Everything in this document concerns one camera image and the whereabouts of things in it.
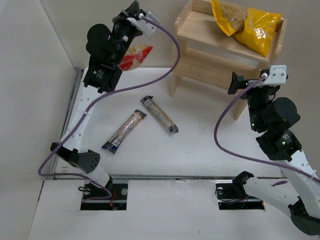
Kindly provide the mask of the red clear pasta bag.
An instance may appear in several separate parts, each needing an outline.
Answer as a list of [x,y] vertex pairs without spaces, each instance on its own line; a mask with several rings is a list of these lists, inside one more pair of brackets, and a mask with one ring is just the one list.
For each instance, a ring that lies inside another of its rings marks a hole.
[[150,45],[131,45],[125,53],[119,68],[122,71],[139,68],[153,48]]

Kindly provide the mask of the yellow clear fusilli pasta bag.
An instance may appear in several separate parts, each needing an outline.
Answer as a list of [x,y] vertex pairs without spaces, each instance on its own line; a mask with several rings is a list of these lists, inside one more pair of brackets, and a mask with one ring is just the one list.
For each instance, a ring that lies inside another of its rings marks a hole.
[[248,16],[246,7],[220,0],[212,0],[211,5],[215,21],[226,36],[230,37],[244,29]]

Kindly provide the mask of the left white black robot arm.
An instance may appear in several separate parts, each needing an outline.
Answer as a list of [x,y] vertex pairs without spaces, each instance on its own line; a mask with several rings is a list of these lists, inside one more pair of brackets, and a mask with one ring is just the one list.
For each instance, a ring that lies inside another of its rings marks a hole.
[[89,29],[85,48],[90,58],[78,107],[66,133],[50,147],[53,153],[81,170],[99,187],[110,185],[112,180],[100,165],[99,153],[89,149],[98,115],[92,104],[104,93],[115,90],[122,74],[120,63],[133,39],[143,34],[132,23],[142,13],[144,11],[135,0],[113,18],[112,29],[102,23]]

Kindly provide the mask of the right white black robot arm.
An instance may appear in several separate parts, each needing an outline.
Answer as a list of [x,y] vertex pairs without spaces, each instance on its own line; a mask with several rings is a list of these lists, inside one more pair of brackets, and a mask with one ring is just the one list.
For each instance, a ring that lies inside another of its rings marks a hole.
[[257,198],[287,215],[304,234],[320,233],[320,180],[310,166],[303,148],[290,128],[300,120],[296,105],[286,97],[276,97],[286,82],[285,70],[262,70],[258,79],[232,74],[228,94],[248,103],[251,129],[268,157],[268,164],[280,168],[294,192],[264,183],[243,171],[231,183],[219,184],[215,195],[228,209],[238,209],[249,198]]

